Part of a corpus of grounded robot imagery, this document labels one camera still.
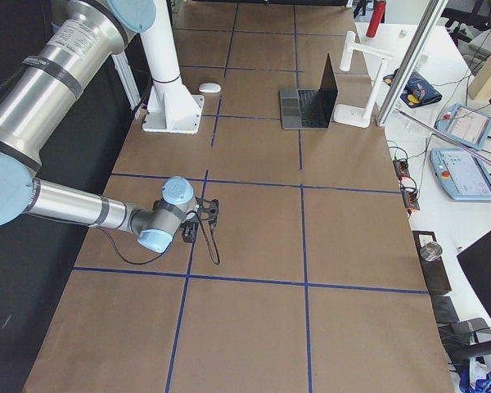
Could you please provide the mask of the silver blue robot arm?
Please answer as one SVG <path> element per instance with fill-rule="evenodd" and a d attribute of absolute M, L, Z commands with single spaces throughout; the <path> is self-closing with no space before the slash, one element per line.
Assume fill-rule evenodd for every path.
<path fill-rule="evenodd" d="M 142 40 L 151 70 L 147 132 L 194 134 L 204 105 L 182 82 L 167 4 L 163 1 L 70 1 L 67 20 L 0 103 L 0 226 L 22 214 L 133 233 L 165 252 L 196 213 L 191 184 L 174 176 L 147 210 L 37 178 L 40 151 L 106 59 Z"/>

